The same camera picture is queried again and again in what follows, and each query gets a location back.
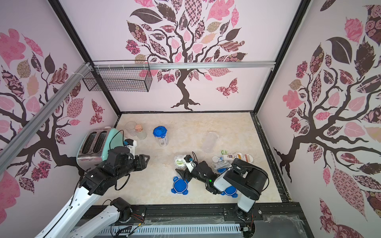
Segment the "blue toothbrush case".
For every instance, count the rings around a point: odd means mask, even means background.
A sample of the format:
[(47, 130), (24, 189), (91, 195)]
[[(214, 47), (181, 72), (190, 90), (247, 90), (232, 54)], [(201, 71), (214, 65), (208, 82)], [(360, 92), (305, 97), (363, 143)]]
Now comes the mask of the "blue toothbrush case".
[(227, 171), (228, 169), (229, 169), (228, 167), (225, 167), (225, 168), (217, 169), (216, 171), (217, 171), (219, 174), (222, 174), (222, 173), (224, 173), (225, 171)]

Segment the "detached blue container lid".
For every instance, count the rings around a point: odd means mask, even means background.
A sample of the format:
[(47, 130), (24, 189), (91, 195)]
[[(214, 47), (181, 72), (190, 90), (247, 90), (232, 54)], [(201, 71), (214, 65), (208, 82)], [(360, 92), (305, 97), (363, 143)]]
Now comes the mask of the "detached blue container lid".
[(228, 188), (226, 188), (223, 192), (221, 192), (221, 195), (226, 195), (226, 196), (230, 196), (230, 197), (233, 197), (233, 198), (237, 198), (238, 197), (238, 190), (233, 187), (233, 186), (230, 186)]

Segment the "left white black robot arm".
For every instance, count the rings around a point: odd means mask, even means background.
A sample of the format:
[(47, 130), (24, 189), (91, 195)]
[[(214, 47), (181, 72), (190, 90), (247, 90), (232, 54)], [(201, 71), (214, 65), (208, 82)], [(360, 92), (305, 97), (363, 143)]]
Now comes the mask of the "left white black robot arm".
[(98, 215), (76, 228), (83, 215), (109, 188), (116, 188), (118, 180), (129, 177), (132, 172), (146, 169), (149, 160), (148, 155), (134, 155), (131, 147), (118, 146), (109, 150), (107, 160), (87, 172), (73, 196), (37, 237), (93, 238), (113, 223), (128, 222), (132, 217), (131, 205), (118, 197)]

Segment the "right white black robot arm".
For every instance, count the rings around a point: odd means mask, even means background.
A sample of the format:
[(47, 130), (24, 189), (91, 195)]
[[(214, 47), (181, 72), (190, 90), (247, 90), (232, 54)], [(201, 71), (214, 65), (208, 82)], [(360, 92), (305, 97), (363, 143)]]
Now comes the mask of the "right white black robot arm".
[(189, 183), (195, 179), (202, 182), (205, 189), (214, 195), (225, 195), (226, 190), (232, 187), (240, 192), (237, 206), (245, 213), (251, 211), (269, 186), (269, 177), (265, 170), (240, 159), (234, 159), (221, 174), (214, 173), (207, 162), (199, 163), (190, 155), (186, 155), (184, 160), (186, 168), (175, 170), (179, 176), (174, 178), (174, 182), (183, 180)]

